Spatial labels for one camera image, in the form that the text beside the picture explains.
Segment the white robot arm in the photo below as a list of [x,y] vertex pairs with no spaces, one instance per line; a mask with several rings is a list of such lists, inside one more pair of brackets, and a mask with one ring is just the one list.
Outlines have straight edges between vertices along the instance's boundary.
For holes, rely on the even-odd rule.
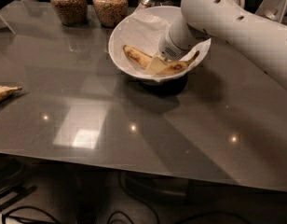
[[287,90],[287,26],[254,15],[233,0],[181,0],[181,14],[164,32],[157,51],[176,61],[198,43],[218,37]]

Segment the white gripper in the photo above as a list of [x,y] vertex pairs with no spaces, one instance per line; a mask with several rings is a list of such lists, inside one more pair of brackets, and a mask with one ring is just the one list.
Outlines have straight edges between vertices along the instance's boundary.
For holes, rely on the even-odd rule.
[[[158,51],[165,60],[177,61],[186,56],[192,49],[201,54],[209,51],[209,39],[201,31],[191,27],[179,15],[169,26],[158,43]],[[159,57],[154,57],[147,65],[145,73],[147,75],[157,75],[167,68],[167,64]]]

